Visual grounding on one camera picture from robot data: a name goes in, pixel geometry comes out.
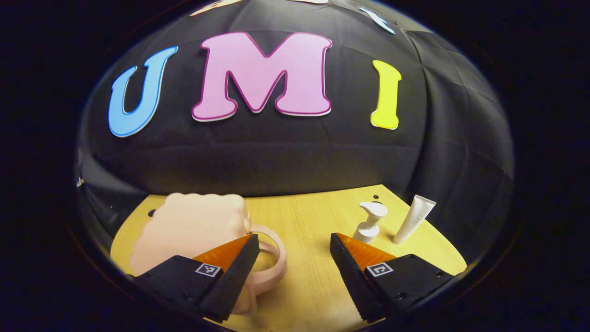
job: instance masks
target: wooden table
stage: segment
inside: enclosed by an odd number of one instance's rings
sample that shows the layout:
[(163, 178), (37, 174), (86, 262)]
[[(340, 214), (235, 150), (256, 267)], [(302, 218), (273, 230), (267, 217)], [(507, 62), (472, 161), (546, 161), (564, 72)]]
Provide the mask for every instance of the wooden table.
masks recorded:
[[(150, 196), (123, 223), (114, 238), (111, 258), (130, 273), (129, 258), (135, 240), (149, 221), (148, 212), (163, 204), (165, 196)], [(413, 253), (449, 274), (466, 269), (455, 247), (430, 223), (423, 222), (402, 245), (392, 238), (409, 210), (382, 185), (292, 196), (246, 198), (253, 223), (274, 230), (287, 248), (287, 275), (273, 289), (257, 297), (258, 311), (251, 316), (231, 315), (221, 325), (237, 331), (353, 331), (368, 324), (358, 311), (330, 255), (330, 234), (352, 236), (367, 214), (362, 201), (379, 201), (389, 210), (381, 219), (381, 232), (373, 246), (403, 256)], [(260, 240), (272, 243), (259, 235)], [(276, 259), (260, 253), (254, 270), (270, 267)]]

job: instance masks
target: pink letter m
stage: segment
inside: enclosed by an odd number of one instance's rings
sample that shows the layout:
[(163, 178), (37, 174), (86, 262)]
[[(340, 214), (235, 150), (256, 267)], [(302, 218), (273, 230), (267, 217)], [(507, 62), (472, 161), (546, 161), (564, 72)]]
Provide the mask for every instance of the pink letter m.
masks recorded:
[(205, 40), (208, 50), (201, 101), (192, 117), (201, 122), (232, 116), (238, 104), (227, 95), (231, 75), (244, 101), (260, 112), (285, 73), (285, 89), (275, 101), (284, 114), (319, 116), (330, 112), (332, 103), (324, 90), (324, 58), (332, 41), (320, 35), (296, 32), (289, 35), (270, 56), (246, 32), (232, 32)]

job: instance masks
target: blue letter u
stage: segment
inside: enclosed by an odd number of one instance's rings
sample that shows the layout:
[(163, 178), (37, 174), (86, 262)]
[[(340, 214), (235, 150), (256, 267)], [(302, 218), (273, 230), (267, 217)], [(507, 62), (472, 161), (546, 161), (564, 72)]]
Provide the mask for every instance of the blue letter u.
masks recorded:
[(140, 131), (152, 119), (156, 112), (158, 100), (160, 99), (160, 87), (162, 85), (162, 74), (166, 60), (176, 53), (177, 46), (162, 50), (146, 60), (143, 64), (147, 67), (146, 78), (143, 82), (142, 100), (131, 112), (123, 109), (125, 91), (129, 78), (137, 70), (137, 66), (127, 69), (113, 83), (113, 92), (109, 103), (109, 128), (113, 135), (127, 137)]

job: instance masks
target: white tube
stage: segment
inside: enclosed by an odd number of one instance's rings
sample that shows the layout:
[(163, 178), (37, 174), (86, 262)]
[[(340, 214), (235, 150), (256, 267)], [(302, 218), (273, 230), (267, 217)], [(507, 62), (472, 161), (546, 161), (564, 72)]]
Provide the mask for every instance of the white tube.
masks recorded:
[(409, 208), (408, 215), (402, 226), (399, 228), (399, 231), (394, 236), (394, 243), (400, 245), (406, 241), (406, 239), (416, 231), (424, 219), (426, 219), (426, 216), (435, 205), (436, 202), (434, 201), (414, 195), (414, 201)]

